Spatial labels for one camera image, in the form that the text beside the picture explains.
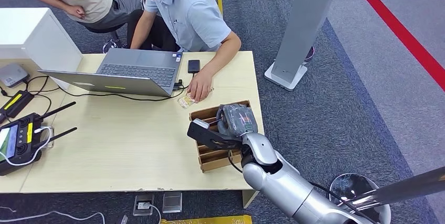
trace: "laptop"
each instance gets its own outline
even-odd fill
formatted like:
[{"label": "laptop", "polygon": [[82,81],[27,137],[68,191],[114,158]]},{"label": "laptop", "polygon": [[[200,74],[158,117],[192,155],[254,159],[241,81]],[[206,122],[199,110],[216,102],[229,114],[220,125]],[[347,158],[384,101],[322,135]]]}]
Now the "laptop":
[{"label": "laptop", "polygon": [[39,70],[88,91],[170,97],[181,52],[111,48],[96,73]]}]

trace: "black chair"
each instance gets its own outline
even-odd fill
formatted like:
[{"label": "black chair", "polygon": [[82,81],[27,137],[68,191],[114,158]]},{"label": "black chair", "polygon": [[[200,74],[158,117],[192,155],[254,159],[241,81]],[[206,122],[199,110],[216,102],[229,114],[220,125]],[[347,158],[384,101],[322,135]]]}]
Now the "black chair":
[{"label": "black chair", "polygon": [[125,38],[125,36],[118,36],[116,32],[119,28],[121,28],[124,24],[118,25],[115,27],[111,27],[108,29],[94,29],[91,27],[85,27],[88,31],[95,34],[110,34],[111,39],[105,43],[102,47],[102,52],[106,54],[110,48],[126,48],[127,45],[121,42],[121,38]]}]

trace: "man's hand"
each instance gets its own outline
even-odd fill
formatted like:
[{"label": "man's hand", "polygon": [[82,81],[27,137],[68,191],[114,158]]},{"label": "man's hand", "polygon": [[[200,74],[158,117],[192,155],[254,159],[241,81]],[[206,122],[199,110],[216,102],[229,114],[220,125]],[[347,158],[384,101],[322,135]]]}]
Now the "man's hand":
[{"label": "man's hand", "polygon": [[201,70],[188,85],[187,93],[190,93],[190,97],[196,102],[206,99],[211,91],[212,78],[213,75],[211,73],[206,72],[204,69]]},{"label": "man's hand", "polygon": [[85,19],[85,11],[83,10],[83,7],[80,5],[75,5],[75,6],[69,5],[65,7],[64,11],[77,18]]}]

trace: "gray shorts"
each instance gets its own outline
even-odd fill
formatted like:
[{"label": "gray shorts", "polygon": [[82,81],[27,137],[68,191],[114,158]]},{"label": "gray shorts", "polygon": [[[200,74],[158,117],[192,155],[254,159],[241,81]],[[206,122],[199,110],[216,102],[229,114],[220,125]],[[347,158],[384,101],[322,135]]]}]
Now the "gray shorts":
[{"label": "gray shorts", "polygon": [[81,23],[93,29],[108,29],[127,23],[128,16],[134,10],[144,8],[144,0],[113,0],[113,4],[105,17],[96,23]]}]

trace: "cardboard divider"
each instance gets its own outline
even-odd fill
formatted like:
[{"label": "cardboard divider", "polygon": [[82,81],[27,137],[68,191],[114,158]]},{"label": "cardboard divider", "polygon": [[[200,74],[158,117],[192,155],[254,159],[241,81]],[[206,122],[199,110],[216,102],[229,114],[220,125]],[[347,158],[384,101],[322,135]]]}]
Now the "cardboard divider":
[{"label": "cardboard divider", "polygon": [[[235,103],[250,107],[249,101],[240,101]],[[218,132],[218,126],[216,124],[216,113],[218,112],[218,109],[219,106],[216,106],[213,108],[192,112],[190,113],[189,119],[191,121],[194,119],[201,119],[206,123],[213,123],[210,125],[209,129],[211,131]],[[198,143],[196,147],[198,148],[199,154],[198,161],[203,172],[230,165],[228,152],[231,152],[230,156],[234,164],[241,162],[241,150],[211,150],[207,146]]]}]

